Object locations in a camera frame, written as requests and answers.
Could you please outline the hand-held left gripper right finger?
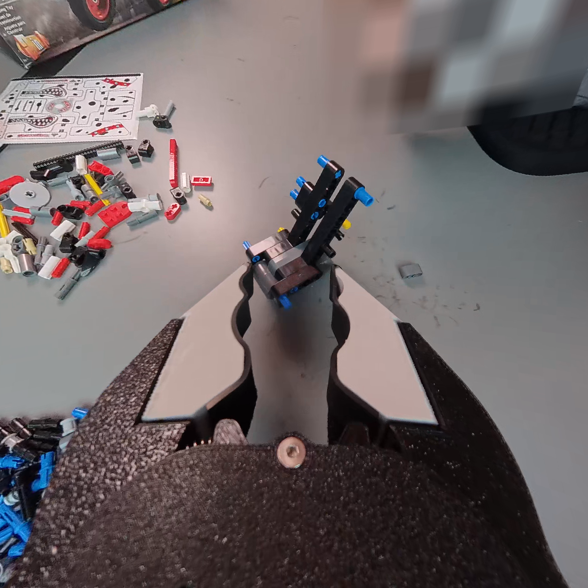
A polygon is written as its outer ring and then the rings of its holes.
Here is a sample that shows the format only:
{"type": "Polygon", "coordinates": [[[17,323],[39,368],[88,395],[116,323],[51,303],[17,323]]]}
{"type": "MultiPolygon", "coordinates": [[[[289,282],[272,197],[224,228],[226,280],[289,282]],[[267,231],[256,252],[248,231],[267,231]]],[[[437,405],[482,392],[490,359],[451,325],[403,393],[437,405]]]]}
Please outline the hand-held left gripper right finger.
{"type": "Polygon", "coordinates": [[[329,298],[336,342],[327,384],[329,444],[343,443],[355,426],[372,445],[386,445],[394,426],[436,430],[439,418],[398,317],[337,265],[329,298]]]}

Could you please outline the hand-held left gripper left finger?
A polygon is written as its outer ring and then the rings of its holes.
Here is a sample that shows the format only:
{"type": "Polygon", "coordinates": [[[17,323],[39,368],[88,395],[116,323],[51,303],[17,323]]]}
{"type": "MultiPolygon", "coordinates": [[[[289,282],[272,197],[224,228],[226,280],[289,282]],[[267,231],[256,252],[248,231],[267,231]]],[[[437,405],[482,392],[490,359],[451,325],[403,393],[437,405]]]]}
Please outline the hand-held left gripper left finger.
{"type": "Polygon", "coordinates": [[[188,422],[198,444],[233,420],[246,436],[258,398],[251,351],[252,266],[240,266],[180,318],[141,415],[143,423],[188,422]]]}

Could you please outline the black toy brick assembly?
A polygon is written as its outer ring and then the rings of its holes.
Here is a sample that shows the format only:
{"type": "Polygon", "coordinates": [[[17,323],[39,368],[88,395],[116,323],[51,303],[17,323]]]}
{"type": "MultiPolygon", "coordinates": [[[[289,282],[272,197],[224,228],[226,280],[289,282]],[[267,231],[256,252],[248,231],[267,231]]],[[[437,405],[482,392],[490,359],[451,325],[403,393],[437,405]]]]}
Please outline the black toy brick assembly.
{"type": "Polygon", "coordinates": [[[290,296],[322,275],[320,260],[332,259],[331,243],[342,240],[342,229],[354,207],[370,207],[373,196],[354,177],[344,180],[345,170],[325,155],[318,157],[322,171],[316,182],[298,177],[290,192],[295,202],[295,223],[257,243],[243,242],[254,279],[263,294],[283,309],[290,309],[290,296]]]}

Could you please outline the pile of loose toy bricks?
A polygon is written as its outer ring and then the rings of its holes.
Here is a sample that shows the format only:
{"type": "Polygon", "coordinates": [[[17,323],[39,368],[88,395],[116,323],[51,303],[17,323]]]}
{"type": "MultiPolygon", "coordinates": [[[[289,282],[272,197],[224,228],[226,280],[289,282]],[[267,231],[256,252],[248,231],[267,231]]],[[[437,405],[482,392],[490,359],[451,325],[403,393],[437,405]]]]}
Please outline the pile of loose toy bricks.
{"type": "Polygon", "coordinates": [[[171,202],[158,193],[138,196],[122,171],[107,162],[126,156],[132,166],[153,157],[149,139],[138,145],[111,141],[35,162],[29,177],[1,180],[1,274],[63,279],[55,297],[64,300],[102,263],[113,246],[110,232],[124,224],[137,228],[163,217],[174,222],[195,188],[192,175],[179,170],[179,187],[170,186],[171,202]],[[9,190],[23,181],[44,184],[51,201],[41,208],[12,203],[9,190]]]}

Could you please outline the heap of black blue pins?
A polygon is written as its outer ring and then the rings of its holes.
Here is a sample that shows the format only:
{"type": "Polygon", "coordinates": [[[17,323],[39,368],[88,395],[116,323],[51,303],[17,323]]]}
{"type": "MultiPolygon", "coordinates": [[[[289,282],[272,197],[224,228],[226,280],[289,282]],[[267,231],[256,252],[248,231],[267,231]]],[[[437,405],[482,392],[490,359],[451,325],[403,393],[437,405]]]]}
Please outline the heap of black blue pins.
{"type": "Polygon", "coordinates": [[[1,587],[31,538],[33,521],[55,467],[89,413],[1,422],[1,587]]]}

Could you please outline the grey round toy disc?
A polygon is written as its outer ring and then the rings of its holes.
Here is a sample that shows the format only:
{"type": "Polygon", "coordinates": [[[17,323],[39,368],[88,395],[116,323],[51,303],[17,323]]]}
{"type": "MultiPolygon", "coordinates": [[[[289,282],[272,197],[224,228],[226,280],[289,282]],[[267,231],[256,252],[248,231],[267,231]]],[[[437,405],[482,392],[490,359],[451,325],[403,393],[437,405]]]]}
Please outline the grey round toy disc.
{"type": "Polygon", "coordinates": [[[21,208],[41,208],[51,201],[49,189],[41,183],[33,181],[20,182],[9,190],[12,203],[21,208]]]}

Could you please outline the black rubber tyre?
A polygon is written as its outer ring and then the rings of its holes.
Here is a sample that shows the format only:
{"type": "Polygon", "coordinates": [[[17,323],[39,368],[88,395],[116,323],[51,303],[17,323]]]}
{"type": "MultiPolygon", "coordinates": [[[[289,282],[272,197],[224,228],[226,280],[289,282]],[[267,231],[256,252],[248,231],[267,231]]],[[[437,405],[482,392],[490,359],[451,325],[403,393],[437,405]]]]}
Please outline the black rubber tyre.
{"type": "Polygon", "coordinates": [[[586,106],[472,125],[468,130],[487,156],[513,172],[587,172],[586,106]]]}

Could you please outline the white sticker sheet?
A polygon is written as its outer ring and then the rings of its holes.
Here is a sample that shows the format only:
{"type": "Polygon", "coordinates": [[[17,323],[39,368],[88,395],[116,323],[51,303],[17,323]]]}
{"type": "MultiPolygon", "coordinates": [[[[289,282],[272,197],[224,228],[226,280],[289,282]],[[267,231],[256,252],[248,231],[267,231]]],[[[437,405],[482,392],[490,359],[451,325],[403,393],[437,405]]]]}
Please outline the white sticker sheet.
{"type": "Polygon", "coordinates": [[[142,73],[14,79],[1,93],[1,143],[134,140],[142,88],[142,73]]]}

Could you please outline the toy set cardboard box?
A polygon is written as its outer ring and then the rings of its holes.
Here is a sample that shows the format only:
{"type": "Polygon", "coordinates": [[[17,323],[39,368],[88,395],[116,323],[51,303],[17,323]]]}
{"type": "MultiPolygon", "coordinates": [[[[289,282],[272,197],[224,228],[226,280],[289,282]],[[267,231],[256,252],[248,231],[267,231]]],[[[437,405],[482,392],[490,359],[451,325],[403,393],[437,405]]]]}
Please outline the toy set cardboard box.
{"type": "Polygon", "coordinates": [[[1,53],[25,69],[181,1],[1,1],[1,53]]]}

